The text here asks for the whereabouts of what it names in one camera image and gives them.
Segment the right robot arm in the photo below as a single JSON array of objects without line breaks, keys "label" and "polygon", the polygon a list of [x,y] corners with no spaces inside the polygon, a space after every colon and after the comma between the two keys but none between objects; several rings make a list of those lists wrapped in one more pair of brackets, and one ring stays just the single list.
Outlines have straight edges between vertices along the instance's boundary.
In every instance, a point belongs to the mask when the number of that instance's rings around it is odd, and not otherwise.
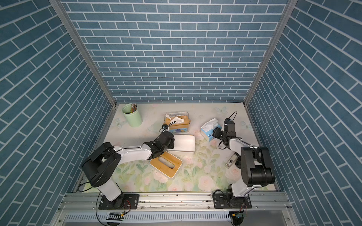
[{"label": "right robot arm", "polygon": [[226,203],[231,208],[249,208],[248,194],[255,188],[275,183],[274,164],[266,147],[255,147],[236,136],[235,122],[226,118],[223,129],[213,130],[214,138],[221,141],[227,149],[239,155],[241,179],[230,184],[226,191]]}]

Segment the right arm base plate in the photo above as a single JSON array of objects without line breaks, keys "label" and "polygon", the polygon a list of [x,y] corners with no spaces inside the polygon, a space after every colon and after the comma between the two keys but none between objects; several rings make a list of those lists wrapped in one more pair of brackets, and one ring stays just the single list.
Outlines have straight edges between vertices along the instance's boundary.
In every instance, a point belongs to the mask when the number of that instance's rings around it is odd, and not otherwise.
[{"label": "right arm base plate", "polygon": [[215,209],[251,209],[252,204],[249,196],[234,197],[230,191],[224,193],[216,190],[212,194]]}]

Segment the white plastic box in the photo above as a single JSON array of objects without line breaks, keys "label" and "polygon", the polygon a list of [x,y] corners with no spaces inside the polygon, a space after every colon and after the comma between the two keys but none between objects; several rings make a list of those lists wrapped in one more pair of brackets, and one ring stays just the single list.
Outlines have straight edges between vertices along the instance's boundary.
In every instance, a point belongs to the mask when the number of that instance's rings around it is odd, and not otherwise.
[{"label": "white plastic box", "polygon": [[168,152],[182,156],[192,156],[196,149],[196,139],[193,135],[174,135],[174,148]]}]

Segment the white box with bamboo lid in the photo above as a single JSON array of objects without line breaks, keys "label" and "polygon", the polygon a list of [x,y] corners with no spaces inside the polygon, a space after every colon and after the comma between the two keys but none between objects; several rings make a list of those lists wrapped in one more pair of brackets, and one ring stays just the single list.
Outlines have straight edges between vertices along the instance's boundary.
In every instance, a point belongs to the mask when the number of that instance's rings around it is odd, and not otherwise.
[{"label": "white box with bamboo lid", "polygon": [[169,152],[164,152],[159,157],[152,159],[150,164],[160,173],[172,179],[181,168],[183,161]]}]

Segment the bamboo lid with slot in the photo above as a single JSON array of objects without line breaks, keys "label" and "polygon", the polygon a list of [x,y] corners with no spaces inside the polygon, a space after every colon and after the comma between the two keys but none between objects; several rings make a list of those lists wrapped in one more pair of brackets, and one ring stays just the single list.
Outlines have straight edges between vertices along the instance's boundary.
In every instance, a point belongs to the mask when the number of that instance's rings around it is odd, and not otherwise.
[{"label": "bamboo lid with slot", "polygon": [[190,119],[189,116],[185,114],[166,114],[165,124],[169,125],[169,130],[183,130],[190,124]]}]

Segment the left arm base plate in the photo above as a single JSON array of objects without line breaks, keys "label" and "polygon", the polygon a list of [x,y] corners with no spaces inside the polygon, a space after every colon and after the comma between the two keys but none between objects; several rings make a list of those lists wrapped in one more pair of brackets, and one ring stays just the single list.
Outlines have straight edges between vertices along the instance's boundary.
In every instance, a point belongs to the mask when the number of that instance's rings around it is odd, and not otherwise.
[{"label": "left arm base plate", "polygon": [[122,193],[118,198],[109,201],[105,195],[99,204],[100,210],[135,210],[137,209],[140,195],[134,193]]}]

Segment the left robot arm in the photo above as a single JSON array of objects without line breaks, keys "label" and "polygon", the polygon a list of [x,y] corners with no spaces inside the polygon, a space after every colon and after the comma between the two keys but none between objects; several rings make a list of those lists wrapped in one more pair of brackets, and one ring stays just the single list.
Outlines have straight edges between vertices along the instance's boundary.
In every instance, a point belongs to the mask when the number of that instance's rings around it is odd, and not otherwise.
[{"label": "left robot arm", "polygon": [[123,163],[155,159],[173,147],[174,135],[168,131],[163,131],[155,140],[136,147],[116,147],[106,142],[83,160],[81,168],[90,185],[103,194],[106,209],[120,209],[127,201],[120,187],[112,179],[116,168]]}]

